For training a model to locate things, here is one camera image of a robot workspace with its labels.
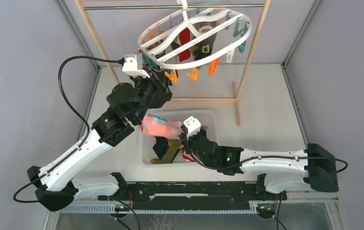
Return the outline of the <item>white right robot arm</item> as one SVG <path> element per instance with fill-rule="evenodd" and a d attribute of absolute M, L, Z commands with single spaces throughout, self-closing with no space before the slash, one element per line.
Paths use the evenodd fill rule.
<path fill-rule="evenodd" d="M 319 144 L 306 149 L 264 152 L 241 147 L 220 146 L 200 133 L 180 135 L 187 153 L 202 167 L 224 175 L 257 173 L 256 195 L 269 199 L 273 194 L 310 188 L 317 192 L 339 191 L 337 163 L 340 161 Z"/>

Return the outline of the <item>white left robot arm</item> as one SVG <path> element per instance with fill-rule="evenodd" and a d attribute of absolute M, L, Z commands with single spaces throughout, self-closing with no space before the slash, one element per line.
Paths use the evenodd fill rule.
<path fill-rule="evenodd" d="M 132 77 L 131 83 L 116 85 L 107 96 L 108 109 L 88 128 L 86 134 L 65 153 L 44 167 L 32 166 L 28 177 L 36 187 L 37 201 L 49 211 L 58 211 L 73 201 L 93 196 L 128 195 L 124 177 L 114 172 L 101 178 L 82 179 L 76 174 L 101 154 L 117 146 L 136 127 L 146 127 L 149 109 L 162 107 L 172 98 L 167 72 L 148 71 L 148 77 Z"/>

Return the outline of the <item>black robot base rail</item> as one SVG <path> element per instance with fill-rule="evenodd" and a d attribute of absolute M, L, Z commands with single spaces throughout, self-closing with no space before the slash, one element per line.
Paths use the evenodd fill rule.
<path fill-rule="evenodd" d="M 260 182 L 121 182 L 117 192 L 99 200 L 127 203 L 135 211 L 250 211 L 251 202 L 272 210 L 287 193 L 267 192 Z"/>

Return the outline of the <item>navy sock striped cuff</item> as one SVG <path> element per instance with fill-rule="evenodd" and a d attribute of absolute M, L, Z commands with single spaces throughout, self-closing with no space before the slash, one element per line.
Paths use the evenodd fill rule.
<path fill-rule="evenodd" d="M 155 136 L 153 151 L 158 159 L 162 159 L 169 149 L 169 140 L 164 137 Z"/>

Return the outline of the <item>olive sock orange heel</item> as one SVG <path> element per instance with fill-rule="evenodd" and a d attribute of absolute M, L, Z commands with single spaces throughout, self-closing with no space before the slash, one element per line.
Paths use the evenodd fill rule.
<path fill-rule="evenodd" d="M 176 155 L 179 153 L 179 149 L 182 148 L 182 143 L 178 139 L 169 140 L 169 149 L 163 158 L 160 159 L 151 159 L 150 162 L 152 164 L 168 164 L 172 163 Z"/>

